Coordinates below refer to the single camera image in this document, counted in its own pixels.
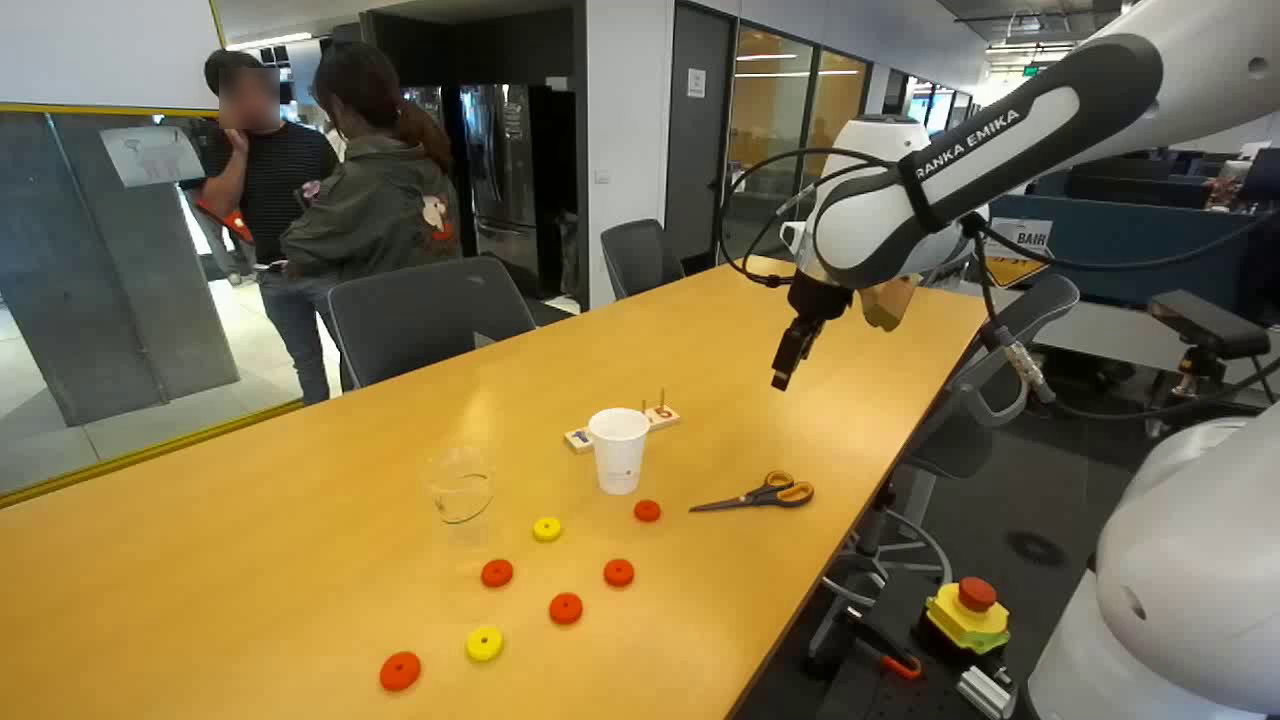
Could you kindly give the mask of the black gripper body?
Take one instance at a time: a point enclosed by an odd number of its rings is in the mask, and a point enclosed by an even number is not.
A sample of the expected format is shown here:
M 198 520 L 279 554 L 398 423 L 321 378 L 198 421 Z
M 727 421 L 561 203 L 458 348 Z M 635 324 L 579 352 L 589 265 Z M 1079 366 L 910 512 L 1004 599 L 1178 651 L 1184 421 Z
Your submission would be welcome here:
M 851 292 L 840 288 L 840 282 L 821 282 L 813 276 L 795 276 L 788 282 L 788 305 L 795 312 L 795 318 L 788 324 L 784 340 L 795 348 L 795 352 L 808 352 L 813 340 L 821 336 L 821 326 L 829 318 L 840 318 L 845 309 L 851 305 Z

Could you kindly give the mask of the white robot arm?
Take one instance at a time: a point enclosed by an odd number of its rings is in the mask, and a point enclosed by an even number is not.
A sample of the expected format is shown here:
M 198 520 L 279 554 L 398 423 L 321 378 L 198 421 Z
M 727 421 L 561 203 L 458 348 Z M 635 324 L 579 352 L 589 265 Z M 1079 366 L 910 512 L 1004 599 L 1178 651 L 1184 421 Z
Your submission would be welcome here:
M 1280 0 L 1144 0 L 1048 72 L 880 171 L 815 192 L 770 374 L 917 243 L 1071 160 L 1210 136 L 1280 109 Z M 1280 711 L 1280 408 L 1150 450 L 1108 515 L 1029 697 L 1039 720 Z

